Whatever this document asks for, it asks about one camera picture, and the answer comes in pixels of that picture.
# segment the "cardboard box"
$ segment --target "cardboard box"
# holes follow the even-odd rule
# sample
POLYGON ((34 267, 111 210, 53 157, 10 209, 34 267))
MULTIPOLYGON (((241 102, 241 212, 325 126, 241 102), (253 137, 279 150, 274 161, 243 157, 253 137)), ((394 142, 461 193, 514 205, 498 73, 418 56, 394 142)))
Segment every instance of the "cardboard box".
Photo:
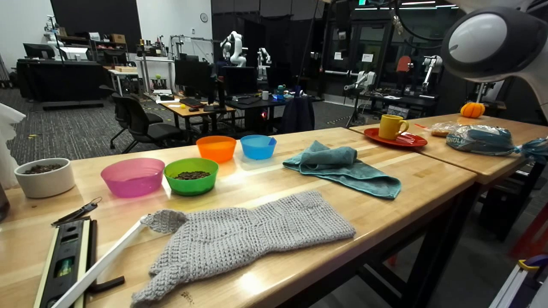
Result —
POLYGON ((113 32, 113 43, 125 44, 125 34, 113 32))

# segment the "green bowl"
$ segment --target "green bowl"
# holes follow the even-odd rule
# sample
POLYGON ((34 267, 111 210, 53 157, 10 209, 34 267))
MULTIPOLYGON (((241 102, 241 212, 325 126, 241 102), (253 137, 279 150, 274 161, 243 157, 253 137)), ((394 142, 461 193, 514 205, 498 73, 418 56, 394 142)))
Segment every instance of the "green bowl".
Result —
POLYGON ((173 193, 202 195, 216 186, 217 169, 219 169, 219 164, 214 161, 202 159, 202 157, 190 157, 190 159, 173 161, 171 164, 168 164, 164 169, 164 176, 173 193))

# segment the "orange mug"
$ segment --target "orange mug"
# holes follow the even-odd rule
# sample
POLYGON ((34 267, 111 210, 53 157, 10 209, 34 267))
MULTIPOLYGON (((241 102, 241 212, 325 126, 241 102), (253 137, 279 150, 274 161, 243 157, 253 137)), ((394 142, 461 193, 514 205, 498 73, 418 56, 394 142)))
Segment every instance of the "orange mug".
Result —
POLYGON ((380 128, 378 137, 394 140, 399 133, 406 132, 409 123, 399 114, 382 114, 380 116, 380 128))

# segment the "white bowl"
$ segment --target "white bowl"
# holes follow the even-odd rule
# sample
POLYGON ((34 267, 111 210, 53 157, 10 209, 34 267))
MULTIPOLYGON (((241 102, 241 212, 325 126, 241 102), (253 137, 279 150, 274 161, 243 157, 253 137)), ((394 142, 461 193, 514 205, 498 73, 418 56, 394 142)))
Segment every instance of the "white bowl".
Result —
POLYGON ((15 178, 27 198, 46 198, 51 195, 63 193, 74 186, 72 166, 70 161, 65 157, 46 157, 20 164, 15 167, 15 178), (26 174, 29 169, 36 166, 55 166, 60 164, 62 167, 44 171, 44 173, 31 173, 26 174))

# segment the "pink bowl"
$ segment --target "pink bowl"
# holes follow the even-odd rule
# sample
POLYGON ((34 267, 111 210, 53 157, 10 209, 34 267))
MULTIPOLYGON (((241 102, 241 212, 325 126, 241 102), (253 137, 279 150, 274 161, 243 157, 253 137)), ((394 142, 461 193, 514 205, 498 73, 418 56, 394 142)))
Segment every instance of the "pink bowl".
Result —
POLYGON ((101 178, 115 195, 132 198, 157 190, 163 171, 163 161, 139 157, 109 164, 101 171, 101 178))

